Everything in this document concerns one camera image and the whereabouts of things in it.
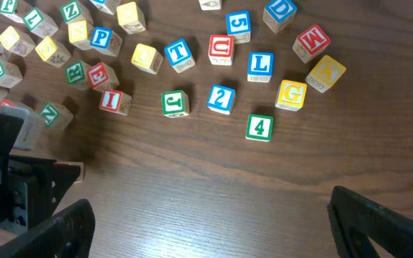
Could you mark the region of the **blue 2 block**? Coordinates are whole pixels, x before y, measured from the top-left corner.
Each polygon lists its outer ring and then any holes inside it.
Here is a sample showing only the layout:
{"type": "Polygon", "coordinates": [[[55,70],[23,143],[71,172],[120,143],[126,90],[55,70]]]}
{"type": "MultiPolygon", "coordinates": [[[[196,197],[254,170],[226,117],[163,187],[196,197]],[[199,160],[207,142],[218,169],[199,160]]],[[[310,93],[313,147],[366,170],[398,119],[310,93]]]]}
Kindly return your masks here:
{"type": "Polygon", "coordinates": [[[206,105],[214,112],[229,115],[232,111],[234,99],[234,89],[222,85],[213,85],[206,105]]]}

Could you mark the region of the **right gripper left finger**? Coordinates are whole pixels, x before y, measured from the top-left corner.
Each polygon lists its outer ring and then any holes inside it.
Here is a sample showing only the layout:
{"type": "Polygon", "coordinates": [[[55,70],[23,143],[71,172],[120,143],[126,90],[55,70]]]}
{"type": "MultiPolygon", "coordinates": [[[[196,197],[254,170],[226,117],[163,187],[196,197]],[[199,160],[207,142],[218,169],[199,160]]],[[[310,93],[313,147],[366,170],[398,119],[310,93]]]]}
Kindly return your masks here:
{"type": "Polygon", "coordinates": [[[88,258],[94,231],[92,206],[80,199],[0,246],[0,258],[88,258]]]}

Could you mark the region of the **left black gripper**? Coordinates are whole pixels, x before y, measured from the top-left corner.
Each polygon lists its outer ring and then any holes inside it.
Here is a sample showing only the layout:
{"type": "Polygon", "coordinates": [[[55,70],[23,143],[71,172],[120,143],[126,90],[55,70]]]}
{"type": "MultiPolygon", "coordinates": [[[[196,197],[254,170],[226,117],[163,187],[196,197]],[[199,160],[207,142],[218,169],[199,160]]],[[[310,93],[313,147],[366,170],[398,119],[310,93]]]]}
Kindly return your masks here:
{"type": "Polygon", "coordinates": [[[15,234],[51,216],[75,181],[52,159],[11,154],[22,124],[0,113],[0,227],[15,234]]]}

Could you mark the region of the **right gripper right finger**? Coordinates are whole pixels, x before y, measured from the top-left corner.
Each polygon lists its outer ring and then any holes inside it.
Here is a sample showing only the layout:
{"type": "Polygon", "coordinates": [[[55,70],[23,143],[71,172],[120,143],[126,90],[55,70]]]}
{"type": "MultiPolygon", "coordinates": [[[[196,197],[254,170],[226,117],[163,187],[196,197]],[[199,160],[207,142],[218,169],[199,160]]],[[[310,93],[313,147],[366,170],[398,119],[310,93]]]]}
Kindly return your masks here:
{"type": "Polygon", "coordinates": [[[327,205],[339,257],[376,257],[375,241],[393,257],[413,257],[413,220],[348,188],[335,186],[327,205]]]}

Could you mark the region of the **red I block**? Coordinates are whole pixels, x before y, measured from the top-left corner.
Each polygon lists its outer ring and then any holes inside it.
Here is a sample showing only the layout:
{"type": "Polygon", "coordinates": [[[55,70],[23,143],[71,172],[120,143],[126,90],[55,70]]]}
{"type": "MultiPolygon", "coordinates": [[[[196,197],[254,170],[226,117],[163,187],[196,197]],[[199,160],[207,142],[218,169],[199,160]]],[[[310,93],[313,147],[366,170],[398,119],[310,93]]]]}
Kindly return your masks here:
{"type": "Polygon", "coordinates": [[[103,90],[99,108],[119,115],[128,115],[132,97],[118,90],[103,90]]]}

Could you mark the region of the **red A block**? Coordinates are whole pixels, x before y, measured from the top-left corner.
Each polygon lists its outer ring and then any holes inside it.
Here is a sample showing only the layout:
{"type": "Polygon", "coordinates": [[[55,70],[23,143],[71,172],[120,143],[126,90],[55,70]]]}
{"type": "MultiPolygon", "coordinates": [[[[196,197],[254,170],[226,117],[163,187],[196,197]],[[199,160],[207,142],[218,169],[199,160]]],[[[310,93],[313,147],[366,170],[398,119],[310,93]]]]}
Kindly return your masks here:
{"type": "Polygon", "coordinates": [[[58,161],[54,163],[56,168],[65,168],[68,173],[71,173],[75,181],[74,183],[82,183],[85,178],[85,165],[79,161],[58,161]]]}

